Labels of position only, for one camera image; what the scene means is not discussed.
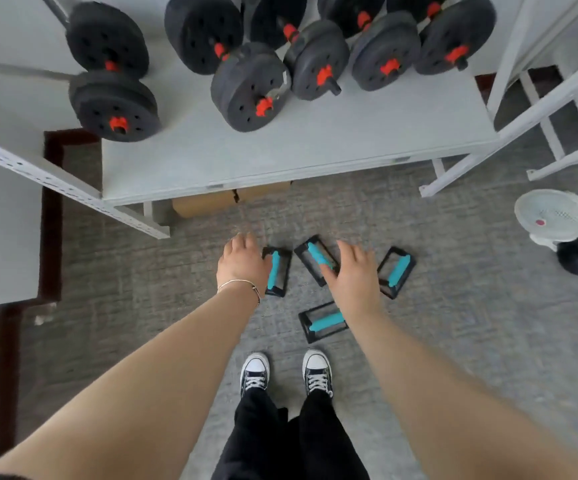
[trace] dumbbell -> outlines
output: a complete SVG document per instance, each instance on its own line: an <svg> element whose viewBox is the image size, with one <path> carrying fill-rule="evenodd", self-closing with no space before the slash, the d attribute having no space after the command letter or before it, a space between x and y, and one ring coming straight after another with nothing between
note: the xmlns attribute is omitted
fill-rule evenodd
<svg viewBox="0 0 578 480"><path fill-rule="evenodd" d="M138 25L117 8L83 2L69 15L66 37L71 55L87 70L69 81L69 101L82 127L111 141L156 134L156 98L139 81L149 70L149 52Z"/></svg>
<svg viewBox="0 0 578 480"><path fill-rule="evenodd" d="M169 0L167 38L181 61L198 74L214 74L213 104L237 131L269 124L282 109L291 77L270 47L242 44L240 12L231 0Z"/></svg>
<svg viewBox="0 0 578 480"><path fill-rule="evenodd" d="M415 70L423 75L465 70L467 60L489 39L497 15L490 0L464 0L442 9L446 0L387 0L387 10L410 12L417 22L430 23L422 30L422 50Z"/></svg>
<svg viewBox="0 0 578 480"><path fill-rule="evenodd" d="M383 4L384 0L317 0L320 16L333 20L347 36L362 32L349 63L351 75L365 91L397 80L420 54L420 37L411 14L397 11L376 19Z"/></svg>
<svg viewBox="0 0 578 480"><path fill-rule="evenodd" d="M341 29L329 20L317 20L298 31L307 0L242 0L244 31L248 39L273 49L289 42L285 65L299 99L313 101L328 91L341 93L337 83L349 60L349 46Z"/></svg>

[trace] silver bracelet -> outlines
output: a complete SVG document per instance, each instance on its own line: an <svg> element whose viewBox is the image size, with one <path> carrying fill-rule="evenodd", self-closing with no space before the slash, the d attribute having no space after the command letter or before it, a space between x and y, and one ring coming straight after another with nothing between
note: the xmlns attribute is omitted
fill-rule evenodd
<svg viewBox="0 0 578 480"><path fill-rule="evenodd" d="M220 292L220 290L222 289L223 286L228 285L229 283L233 283L233 282L237 282L237 281L242 281L244 283L249 283L251 285L251 287L253 288L253 291L256 292L256 295L258 295L258 305L260 304L260 300L261 300L261 296L260 296L260 291L258 291L258 287L255 286L252 282L250 282L249 280L229 280L226 283L222 283L220 286L218 286L218 293Z"/></svg>

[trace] teal foam grip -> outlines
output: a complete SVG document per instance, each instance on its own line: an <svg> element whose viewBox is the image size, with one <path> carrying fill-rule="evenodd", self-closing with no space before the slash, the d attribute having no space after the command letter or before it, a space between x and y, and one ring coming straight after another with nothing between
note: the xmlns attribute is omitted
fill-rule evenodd
<svg viewBox="0 0 578 480"><path fill-rule="evenodd" d="M338 325L344 322L344 317L342 316L341 312L334 313L333 315L329 315L328 317L321 318L320 320L316 320L309 326L309 331L322 331L325 328L329 328L333 325Z"/></svg>
<svg viewBox="0 0 578 480"><path fill-rule="evenodd" d="M271 255L271 263L273 264L271 268L271 273L269 273L269 280L267 281L267 289L273 289L276 286L276 281L278 279L278 271L280 271L280 253L274 251Z"/></svg>
<svg viewBox="0 0 578 480"><path fill-rule="evenodd" d="M324 254L322 254L320 252L320 250L317 249L317 246L315 244L313 244L313 242L309 242L307 244L307 249L309 250L309 253L311 254L311 256L313 256L313 258L316 260L316 263L326 264L331 269L333 269L333 266L331 265L331 263L328 261L327 258L324 257Z"/></svg>
<svg viewBox="0 0 578 480"><path fill-rule="evenodd" d="M399 259L396 267L391 271L391 274L389 274L389 287L397 285L397 282L399 282L402 275L405 274L406 268L409 264L411 264L410 255L407 254Z"/></svg>

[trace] dumbbell weight plate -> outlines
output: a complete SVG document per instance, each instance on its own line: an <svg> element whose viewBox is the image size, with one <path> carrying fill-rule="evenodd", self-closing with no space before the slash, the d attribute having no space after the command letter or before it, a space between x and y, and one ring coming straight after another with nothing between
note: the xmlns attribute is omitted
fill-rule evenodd
<svg viewBox="0 0 578 480"><path fill-rule="evenodd" d="M298 28L306 8L307 0L242 0L245 36L252 42L263 42L276 50L287 41L277 23L278 17Z"/></svg>
<svg viewBox="0 0 578 480"><path fill-rule="evenodd" d="M300 32L285 54L285 65L293 79L291 90L299 99L313 101L326 94L319 86L320 70L331 66L337 80L349 62L349 46L340 27L330 20L318 20Z"/></svg>
<svg viewBox="0 0 578 480"><path fill-rule="evenodd" d="M417 24L410 13L397 11L378 18L355 41L351 50L351 75L361 89L376 91L404 73L420 55ZM389 69L397 61L397 70Z"/></svg>
<svg viewBox="0 0 578 480"><path fill-rule="evenodd" d="M82 127L104 139L141 141L160 129L156 98L124 73L94 70L75 76L69 101Z"/></svg>
<svg viewBox="0 0 578 480"><path fill-rule="evenodd" d="M415 70L423 75L451 70L455 64L446 56L457 47L468 49L466 59L475 54L491 36L496 18L489 0L464 0L443 10L420 34L422 50Z"/></svg>
<svg viewBox="0 0 578 480"><path fill-rule="evenodd" d="M229 55L213 76L211 98L229 126L240 132L268 125L280 112L289 95L291 76L276 53L259 42L245 43ZM256 114L263 96L274 89L273 109Z"/></svg>
<svg viewBox="0 0 578 480"><path fill-rule="evenodd" d="M428 16L428 8L432 3L442 5L446 0L387 0L387 12L408 11L417 23Z"/></svg>
<svg viewBox="0 0 578 480"><path fill-rule="evenodd" d="M178 57L197 74L220 65L210 39L233 50L242 44L240 12L231 0L169 0L165 31Z"/></svg>
<svg viewBox="0 0 578 480"><path fill-rule="evenodd" d="M341 29L344 38L360 32L358 14L365 11L375 18L384 0L317 0L317 11L322 18L332 20Z"/></svg>
<svg viewBox="0 0 578 480"><path fill-rule="evenodd" d="M113 61L136 79L149 70L149 52L138 25L123 12L104 3L83 2L69 15L67 44L86 70L104 69Z"/></svg>

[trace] leg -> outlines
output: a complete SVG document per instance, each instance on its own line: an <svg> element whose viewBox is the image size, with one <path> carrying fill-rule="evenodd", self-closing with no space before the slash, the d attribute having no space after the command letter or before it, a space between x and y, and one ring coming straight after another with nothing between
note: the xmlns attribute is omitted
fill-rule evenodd
<svg viewBox="0 0 578 480"><path fill-rule="evenodd" d="M242 398L236 409L235 426L212 480L276 480L282 471L282 441L286 420L265 390L269 362L253 354L241 374Z"/></svg>
<svg viewBox="0 0 578 480"><path fill-rule="evenodd" d="M331 366L310 350L302 364L307 399L300 411L300 447L309 480L363 480L369 474L335 415Z"/></svg>

